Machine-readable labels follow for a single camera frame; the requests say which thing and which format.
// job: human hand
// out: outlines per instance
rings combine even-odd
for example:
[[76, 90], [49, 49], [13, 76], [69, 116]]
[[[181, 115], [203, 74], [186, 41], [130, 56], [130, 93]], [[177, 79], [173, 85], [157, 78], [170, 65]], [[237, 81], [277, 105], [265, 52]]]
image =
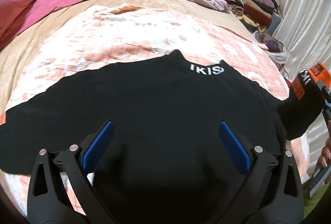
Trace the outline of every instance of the human hand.
[[[331, 163], [331, 120], [328, 122], [328, 131], [329, 138], [326, 140], [325, 146], [322, 148], [322, 153], [317, 160], [316, 169], [319, 166], [325, 168], [328, 164]], [[327, 184], [329, 182], [331, 182], [331, 174], [326, 178], [323, 184]]]

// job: dark red cloth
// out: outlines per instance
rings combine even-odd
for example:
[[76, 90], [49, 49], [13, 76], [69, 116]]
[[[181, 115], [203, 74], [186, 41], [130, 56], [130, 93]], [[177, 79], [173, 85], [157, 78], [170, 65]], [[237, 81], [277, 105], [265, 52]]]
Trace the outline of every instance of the dark red cloth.
[[271, 24], [271, 18], [266, 17], [262, 13], [258, 12], [249, 5], [244, 6], [244, 14], [251, 17], [252, 20], [260, 24], [261, 26], [269, 27]]

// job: bed sheet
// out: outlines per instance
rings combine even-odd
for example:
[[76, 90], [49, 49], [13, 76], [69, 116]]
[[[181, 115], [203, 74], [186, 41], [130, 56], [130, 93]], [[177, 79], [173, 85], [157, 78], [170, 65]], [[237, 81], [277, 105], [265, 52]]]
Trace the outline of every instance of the bed sheet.
[[[85, 12], [79, 13], [82, 9], [95, 5], [96, 1], [91, 0], [88, 4], [82, 3], [85, 4], [84, 6], [75, 5], [62, 10], [62, 13], [58, 11], [51, 14], [43, 22], [34, 25], [33, 30], [28, 29], [29, 33], [26, 31], [21, 34], [27, 35], [25, 38], [29, 37], [28, 42], [24, 42], [24, 39], [21, 39], [24, 37], [20, 35], [12, 42], [13, 46], [8, 46], [12, 50], [7, 49], [6, 54], [0, 53], [2, 60], [4, 55], [9, 59], [18, 56], [13, 62], [14, 66], [8, 64], [9, 60], [5, 60], [1, 65], [3, 68], [0, 76], [7, 75], [12, 81], [11, 89], [7, 89], [11, 98], [6, 109], [45, 91], [63, 76], [85, 69], [97, 69], [112, 62], [137, 61], [162, 56], [176, 48], [180, 49], [188, 60], [203, 65], [214, 64], [224, 59], [242, 75], [257, 81], [274, 96], [284, 99], [288, 95], [288, 88], [276, 66], [266, 53], [252, 42], [251, 35], [247, 34], [246, 29], [241, 28], [241, 23], [234, 16], [234, 20], [231, 21], [230, 14], [215, 11], [217, 15], [222, 14], [227, 17], [220, 19], [212, 16], [207, 21], [204, 18], [208, 12], [214, 12], [213, 10], [202, 8], [200, 11], [201, 7], [192, 3], [192, 8], [199, 8], [194, 10], [195, 13], [186, 9], [185, 13], [181, 9], [181, 4], [182, 7], [187, 8], [189, 2], [181, 3], [178, 0], [176, 2], [178, 1], [179, 4], [164, 2], [163, 5], [167, 9], [158, 10], [132, 4], [109, 8], [109, 5], [116, 1], [118, 3], [119, 0], [114, 2], [104, 0], [108, 3], [107, 6], [92, 6]], [[70, 19], [75, 12], [78, 15]], [[150, 27], [155, 28], [158, 34], [153, 31], [151, 34]], [[116, 30], [110, 34], [110, 28]], [[19, 70], [14, 70], [16, 66], [20, 66], [21, 70], [26, 68], [19, 73]], [[309, 154], [309, 151], [307, 154], [302, 152], [302, 145], [305, 143], [307, 143], [305, 136], [295, 143], [293, 141], [287, 143], [297, 163], [301, 163], [298, 166], [302, 176], [307, 170], [305, 163], [308, 162]], [[26, 213], [29, 176], [5, 174], [5, 178], [14, 200], [23, 213]], [[65, 185], [75, 210], [82, 212], [70, 185], [67, 184], [67, 179]]]

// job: shirt sleeve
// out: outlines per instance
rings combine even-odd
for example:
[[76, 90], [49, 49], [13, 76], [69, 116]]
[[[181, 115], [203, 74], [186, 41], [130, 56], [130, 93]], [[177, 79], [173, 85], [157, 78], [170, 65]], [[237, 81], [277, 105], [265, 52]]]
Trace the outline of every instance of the shirt sleeve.
[[102, 73], [86, 70], [64, 77], [9, 109], [6, 123], [0, 126], [0, 169], [30, 174], [41, 149], [63, 151], [97, 131], [106, 120], [99, 118], [105, 86]]

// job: green cloth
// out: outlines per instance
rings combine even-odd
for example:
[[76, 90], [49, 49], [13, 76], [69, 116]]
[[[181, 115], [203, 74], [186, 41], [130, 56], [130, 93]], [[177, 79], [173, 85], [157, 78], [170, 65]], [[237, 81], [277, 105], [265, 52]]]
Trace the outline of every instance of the green cloth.
[[320, 186], [315, 194], [309, 199], [307, 195], [304, 195], [304, 201], [305, 201], [305, 208], [303, 210], [303, 217], [306, 218], [306, 216], [309, 215], [310, 212], [315, 208], [317, 203], [320, 201], [324, 193], [326, 192], [327, 188], [329, 187], [330, 183]]

